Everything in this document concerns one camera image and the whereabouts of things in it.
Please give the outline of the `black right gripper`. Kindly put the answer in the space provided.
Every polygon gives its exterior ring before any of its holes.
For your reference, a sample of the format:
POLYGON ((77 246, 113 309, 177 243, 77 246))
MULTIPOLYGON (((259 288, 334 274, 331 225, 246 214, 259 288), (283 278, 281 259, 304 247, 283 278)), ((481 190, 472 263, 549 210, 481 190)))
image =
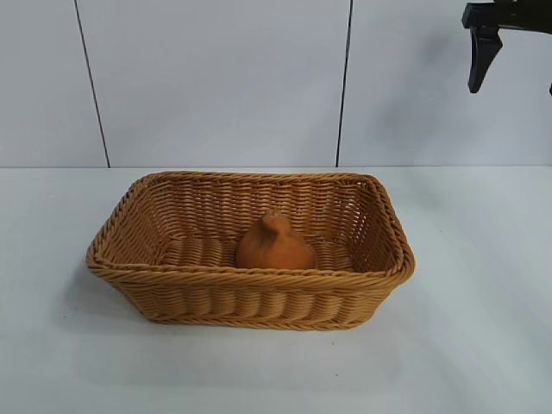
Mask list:
MULTIPOLYGON (((467 3, 461 22, 464 28, 470 28, 471 35, 471 66, 467 86, 471 93, 477 93, 493 60, 503 47, 499 28, 550 33, 551 2, 467 3)), ((552 96, 552 85, 549 94, 552 96)))

